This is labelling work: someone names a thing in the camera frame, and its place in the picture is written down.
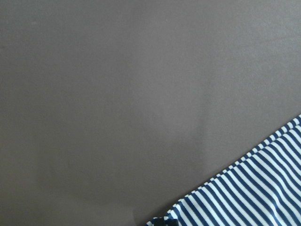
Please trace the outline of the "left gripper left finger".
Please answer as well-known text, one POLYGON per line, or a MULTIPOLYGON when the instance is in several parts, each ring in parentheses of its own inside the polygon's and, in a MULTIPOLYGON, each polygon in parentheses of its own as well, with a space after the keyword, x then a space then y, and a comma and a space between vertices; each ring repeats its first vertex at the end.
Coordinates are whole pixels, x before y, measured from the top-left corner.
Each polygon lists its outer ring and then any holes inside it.
POLYGON ((165 226, 165 220, 163 218, 155 218, 153 220, 154 226, 165 226))

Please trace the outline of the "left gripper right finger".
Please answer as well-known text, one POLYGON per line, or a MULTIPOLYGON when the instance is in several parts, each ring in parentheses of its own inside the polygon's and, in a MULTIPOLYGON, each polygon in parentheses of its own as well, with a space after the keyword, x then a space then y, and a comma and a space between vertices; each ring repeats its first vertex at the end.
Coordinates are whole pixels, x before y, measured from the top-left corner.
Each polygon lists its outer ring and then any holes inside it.
POLYGON ((178 226, 178 220, 177 219, 167 219, 166 226, 178 226))

